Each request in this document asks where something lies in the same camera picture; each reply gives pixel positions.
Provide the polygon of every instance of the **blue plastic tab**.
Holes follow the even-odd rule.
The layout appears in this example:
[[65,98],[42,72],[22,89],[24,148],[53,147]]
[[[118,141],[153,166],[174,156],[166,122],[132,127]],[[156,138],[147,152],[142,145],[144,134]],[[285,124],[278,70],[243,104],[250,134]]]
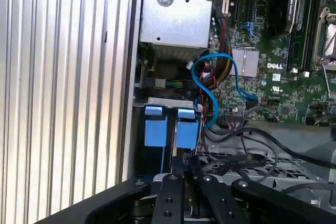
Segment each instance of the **blue plastic tab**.
[[167,117],[165,120],[146,120],[145,146],[165,147],[167,140]]
[[198,138],[199,122],[178,122],[176,133],[176,147],[194,149]]
[[145,115],[162,115],[162,107],[146,106]]
[[195,111],[194,110],[186,110],[186,109],[178,109],[177,111],[178,118],[184,119],[195,119]]

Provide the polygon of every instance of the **ribbed metal panel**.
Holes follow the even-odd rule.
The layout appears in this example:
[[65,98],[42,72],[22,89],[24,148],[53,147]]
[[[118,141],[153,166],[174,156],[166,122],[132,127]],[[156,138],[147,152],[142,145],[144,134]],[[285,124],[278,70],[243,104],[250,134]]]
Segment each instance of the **ribbed metal panel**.
[[119,179],[129,1],[0,0],[1,223]]

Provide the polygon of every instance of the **aluminum heat fins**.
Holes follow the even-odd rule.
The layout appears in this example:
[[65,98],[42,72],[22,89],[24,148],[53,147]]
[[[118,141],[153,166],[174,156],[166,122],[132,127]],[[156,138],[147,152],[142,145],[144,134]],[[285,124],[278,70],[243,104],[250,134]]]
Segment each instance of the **aluminum heat fins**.
[[[238,67],[238,75],[245,77],[257,77],[259,50],[250,49],[233,49],[233,59]],[[232,67],[230,72],[232,76],[235,75],[235,69]]]

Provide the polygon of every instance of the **dell logo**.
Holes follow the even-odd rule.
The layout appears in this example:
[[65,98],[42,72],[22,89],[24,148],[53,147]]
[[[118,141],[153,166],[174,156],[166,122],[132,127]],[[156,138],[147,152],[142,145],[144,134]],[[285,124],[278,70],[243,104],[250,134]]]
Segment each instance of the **dell logo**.
[[267,63],[267,68],[283,70],[282,64]]

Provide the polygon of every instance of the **ram slot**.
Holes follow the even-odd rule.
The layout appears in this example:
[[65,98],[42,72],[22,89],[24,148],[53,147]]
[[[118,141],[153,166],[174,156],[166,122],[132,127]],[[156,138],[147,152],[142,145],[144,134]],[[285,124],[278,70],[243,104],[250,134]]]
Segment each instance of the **ram slot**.
[[310,72],[312,70],[312,59],[316,52],[320,40],[321,26],[319,25],[321,15],[321,0],[312,0],[311,12],[309,15],[309,26],[307,31],[306,47],[303,59],[303,70]]
[[314,0],[300,0],[298,21],[291,33],[287,71],[297,73],[304,69],[307,58],[309,27],[313,22],[312,6]]

